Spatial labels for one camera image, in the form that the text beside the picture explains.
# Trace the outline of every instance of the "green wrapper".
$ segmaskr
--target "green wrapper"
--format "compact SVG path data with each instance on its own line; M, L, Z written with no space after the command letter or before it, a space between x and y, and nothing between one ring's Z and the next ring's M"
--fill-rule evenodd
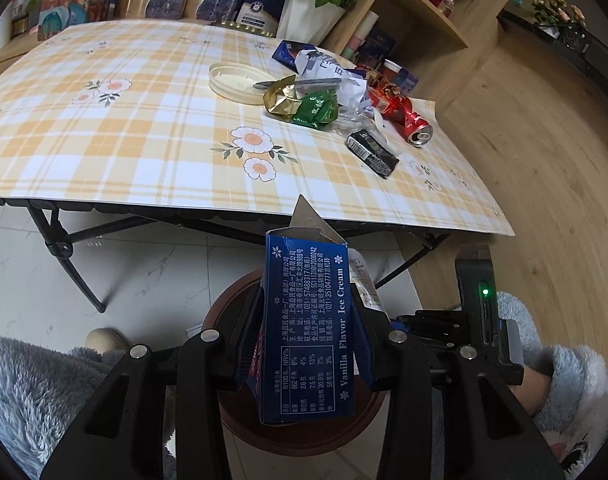
M337 119L337 95L335 90L313 92L301 99L302 104L290 122L321 130Z

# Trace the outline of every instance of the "metal bolt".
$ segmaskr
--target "metal bolt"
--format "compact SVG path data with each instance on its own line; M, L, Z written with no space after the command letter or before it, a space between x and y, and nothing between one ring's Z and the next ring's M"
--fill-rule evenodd
M130 349L130 356L134 359L139 359L144 357L146 352L148 352L148 348L146 348L144 345L135 345Z
M209 328L200 334L200 339L205 343L212 343L220 338L220 333L217 330Z
M406 332L404 332L403 330L391 330L388 333L388 340L392 343L401 344L406 341L406 339Z
M478 356L478 351L472 346L466 345L460 348L460 355L465 359L475 359Z

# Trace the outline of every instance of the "plaid tablecloth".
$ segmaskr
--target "plaid tablecloth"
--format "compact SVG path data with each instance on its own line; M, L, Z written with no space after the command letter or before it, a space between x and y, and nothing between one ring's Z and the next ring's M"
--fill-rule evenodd
M336 134L228 101L209 66L276 78L278 40L193 23L71 27L0 76L0 197L290 214L302 194L325 218L512 235L484 183L433 125L383 180Z

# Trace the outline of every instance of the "plastic lid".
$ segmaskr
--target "plastic lid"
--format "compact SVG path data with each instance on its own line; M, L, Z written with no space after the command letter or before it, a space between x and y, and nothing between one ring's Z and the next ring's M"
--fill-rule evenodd
M264 90L253 88L255 83L273 81L269 73L241 63L216 63L209 67L209 87L225 99L245 105L264 104Z
M389 59L385 59L384 60L384 66L386 68L388 68L389 70L392 70L393 72L397 73L400 70L402 70L402 67L399 66L397 63L393 63L391 60Z

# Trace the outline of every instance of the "tile floor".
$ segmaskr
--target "tile floor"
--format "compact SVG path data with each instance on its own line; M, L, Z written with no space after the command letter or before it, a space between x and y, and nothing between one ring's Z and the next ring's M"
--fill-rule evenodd
M62 212L60 219L74 232L114 218ZM235 226L266 230L261 222ZM362 252L374 281L402 262L391 234L350 238L350 246ZM177 346L187 339L187 328L203 321L215 299L241 276L260 268L263 259L261 247L165 224L80 242L71 260L98 298L108 299L106 313L99 314L50 255L27 211L0 207L0 335L68 351L83 344L90 330L112 327L154 349ZM380 295L391 317L420 308L407 272L382 287ZM310 458L268 454L226 432L234 479L374 478L385 412L383 408L369 428L342 449Z

